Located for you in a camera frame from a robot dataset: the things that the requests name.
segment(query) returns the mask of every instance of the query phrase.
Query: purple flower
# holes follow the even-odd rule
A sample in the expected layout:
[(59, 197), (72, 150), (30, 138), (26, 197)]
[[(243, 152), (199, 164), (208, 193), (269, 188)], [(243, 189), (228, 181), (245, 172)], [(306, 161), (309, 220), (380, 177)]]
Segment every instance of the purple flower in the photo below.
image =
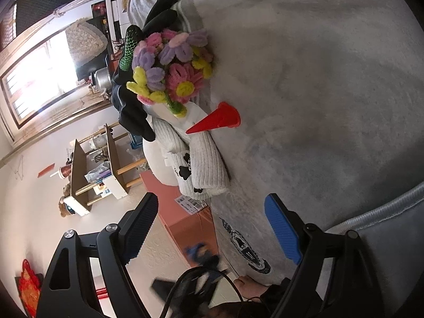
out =
[(147, 48), (141, 49), (140, 53), (133, 57), (132, 69), (141, 67), (146, 73), (147, 87), (152, 91), (164, 91), (165, 85), (161, 82), (165, 77), (165, 71), (159, 67), (153, 67), (155, 55)]
[(159, 61), (162, 65), (166, 65), (171, 63), (176, 56), (181, 62), (189, 62), (193, 59), (191, 46), (201, 47), (206, 46), (207, 43), (208, 38), (205, 29), (190, 33), (179, 33), (165, 45), (159, 54)]

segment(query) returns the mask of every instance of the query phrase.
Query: white pillow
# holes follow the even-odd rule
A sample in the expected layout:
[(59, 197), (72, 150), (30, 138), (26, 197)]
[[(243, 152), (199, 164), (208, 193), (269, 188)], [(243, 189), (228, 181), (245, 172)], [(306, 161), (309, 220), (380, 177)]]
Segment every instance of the white pillow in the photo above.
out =
[(149, 142), (143, 139), (143, 151), (155, 177), (164, 185), (177, 187), (178, 181), (173, 168), (165, 165), (161, 144), (158, 141)]

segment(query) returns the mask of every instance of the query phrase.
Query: red cone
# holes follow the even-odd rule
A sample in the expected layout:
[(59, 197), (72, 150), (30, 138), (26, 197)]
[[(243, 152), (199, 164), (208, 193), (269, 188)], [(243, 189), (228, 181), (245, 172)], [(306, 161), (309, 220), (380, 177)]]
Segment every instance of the red cone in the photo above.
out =
[(222, 127), (234, 128), (240, 125), (240, 115), (237, 109), (225, 101), (219, 103), (218, 108), (207, 115), (186, 131), (186, 134), (193, 134), (200, 131), (212, 130)]

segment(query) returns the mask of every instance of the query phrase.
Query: metal container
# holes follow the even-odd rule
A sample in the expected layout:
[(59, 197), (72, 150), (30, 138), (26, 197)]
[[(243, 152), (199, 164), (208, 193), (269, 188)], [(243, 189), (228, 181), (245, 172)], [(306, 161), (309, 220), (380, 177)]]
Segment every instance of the metal container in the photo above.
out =
[(109, 68), (104, 67), (99, 69), (92, 75), (92, 84), (95, 91), (106, 92), (112, 89), (112, 80), (109, 73)]

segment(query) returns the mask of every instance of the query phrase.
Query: green mesh fabric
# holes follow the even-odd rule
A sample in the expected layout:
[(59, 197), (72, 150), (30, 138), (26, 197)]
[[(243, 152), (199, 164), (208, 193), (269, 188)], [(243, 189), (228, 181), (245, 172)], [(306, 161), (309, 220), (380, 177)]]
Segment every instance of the green mesh fabric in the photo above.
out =
[(138, 42), (143, 39), (143, 32), (136, 25), (131, 25), (128, 27), (125, 35), (125, 47), (124, 54), (119, 60), (119, 68), (128, 71), (131, 68), (132, 58), (134, 49), (137, 46)]

